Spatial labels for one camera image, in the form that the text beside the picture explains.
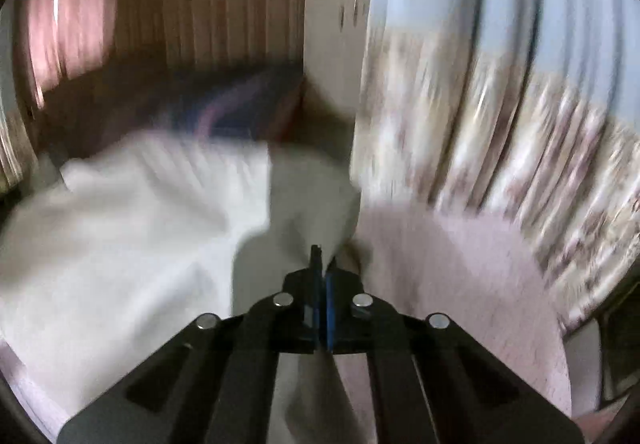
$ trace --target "curtain fold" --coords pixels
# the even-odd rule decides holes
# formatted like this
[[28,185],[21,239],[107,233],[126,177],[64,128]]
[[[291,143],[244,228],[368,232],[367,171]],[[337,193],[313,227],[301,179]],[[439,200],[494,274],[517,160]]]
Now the curtain fold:
[[513,221],[576,328],[640,252],[636,23],[638,0],[372,0],[363,195]]

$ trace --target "white cloth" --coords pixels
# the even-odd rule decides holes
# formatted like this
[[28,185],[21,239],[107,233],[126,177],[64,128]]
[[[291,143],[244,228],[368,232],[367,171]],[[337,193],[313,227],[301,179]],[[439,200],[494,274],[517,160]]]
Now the white cloth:
[[163,134],[62,175],[4,228],[0,332],[69,415],[200,313],[277,292],[311,244],[328,262],[358,206],[346,170],[311,153]]

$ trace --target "metal rivet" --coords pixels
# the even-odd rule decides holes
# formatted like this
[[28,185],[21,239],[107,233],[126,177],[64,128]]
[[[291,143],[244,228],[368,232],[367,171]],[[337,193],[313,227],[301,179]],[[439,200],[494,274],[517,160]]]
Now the metal rivet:
[[196,319],[196,326],[201,330],[209,330],[215,327],[220,318],[215,314],[207,312],[206,314],[200,314]]
[[429,325],[435,329],[445,329],[449,326],[451,320],[444,314],[432,314],[429,316]]
[[353,297],[353,304],[356,307],[371,307],[371,305],[373,305],[373,298],[369,296],[369,294],[361,292]]
[[273,297],[273,304],[276,307],[288,307],[293,303],[293,296],[288,292],[279,292]]

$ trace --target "floral curtain pattern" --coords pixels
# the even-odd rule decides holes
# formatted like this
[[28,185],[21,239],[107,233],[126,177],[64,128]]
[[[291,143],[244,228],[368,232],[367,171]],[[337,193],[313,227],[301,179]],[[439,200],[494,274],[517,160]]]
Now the floral curtain pattern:
[[512,220],[572,330],[640,253],[640,2],[476,0],[465,35],[415,1],[372,0],[352,176]]

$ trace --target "cabinet door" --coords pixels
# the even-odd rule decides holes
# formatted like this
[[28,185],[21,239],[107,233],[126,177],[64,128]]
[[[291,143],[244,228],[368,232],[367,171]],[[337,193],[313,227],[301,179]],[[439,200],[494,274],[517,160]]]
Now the cabinet door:
[[362,61],[367,42],[367,18],[370,0],[348,0],[348,26],[344,28],[345,65],[343,103],[344,111],[355,116],[360,101]]
[[346,4],[346,0],[305,0],[305,74],[320,98],[338,111],[344,101]]

